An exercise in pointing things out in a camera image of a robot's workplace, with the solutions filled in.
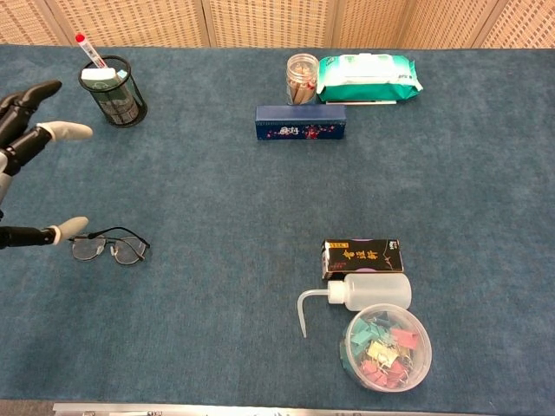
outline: pen holder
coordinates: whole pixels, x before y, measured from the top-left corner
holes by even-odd
[[[79,83],[93,96],[108,123],[116,127],[134,126],[147,115],[147,103],[131,76],[131,65],[115,55],[103,56],[102,59],[108,68],[115,69],[116,79],[85,83],[79,74]],[[90,62],[83,69],[93,67]]]

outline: small black box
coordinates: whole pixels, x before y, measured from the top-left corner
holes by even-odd
[[[343,280],[349,273],[387,272],[403,272],[399,240],[323,240],[322,279]]]

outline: white plastic bottle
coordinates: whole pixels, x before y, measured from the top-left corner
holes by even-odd
[[[408,278],[402,273],[350,273],[344,281],[332,280],[327,289],[307,290],[298,297],[298,319],[306,338],[303,301],[308,296],[327,296],[329,303],[344,303],[358,311],[377,303],[390,303],[407,309],[412,299]]]

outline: clear plastic container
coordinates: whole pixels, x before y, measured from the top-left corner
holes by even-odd
[[[361,310],[339,344],[343,368],[363,387],[404,392],[420,384],[432,364],[426,329],[407,310],[381,303]]]
[[[310,54],[296,54],[287,61],[287,103],[310,104],[316,97],[318,59]]]

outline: rectangular blue box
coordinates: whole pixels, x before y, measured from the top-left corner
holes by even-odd
[[[341,139],[345,106],[257,106],[259,140]]]

